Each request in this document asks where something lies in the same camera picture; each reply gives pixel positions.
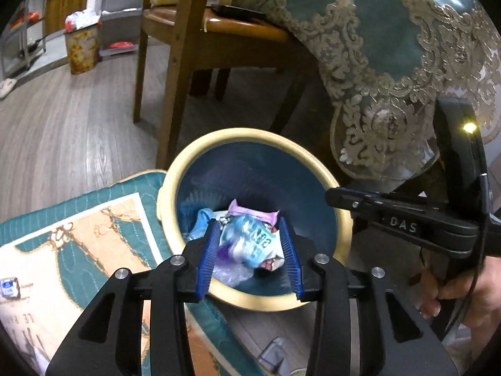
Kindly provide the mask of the person's right hand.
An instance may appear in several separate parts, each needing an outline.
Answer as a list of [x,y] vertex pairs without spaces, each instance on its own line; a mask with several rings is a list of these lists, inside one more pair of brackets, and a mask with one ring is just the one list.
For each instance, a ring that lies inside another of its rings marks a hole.
[[500,325],[499,257],[486,257],[477,277],[474,272],[463,273],[440,286],[430,270],[423,270],[419,280],[420,312],[425,319],[440,313],[440,300],[463,298],[471,291],[470,305],[464,315],[463,324],[478,330],[495,330]]

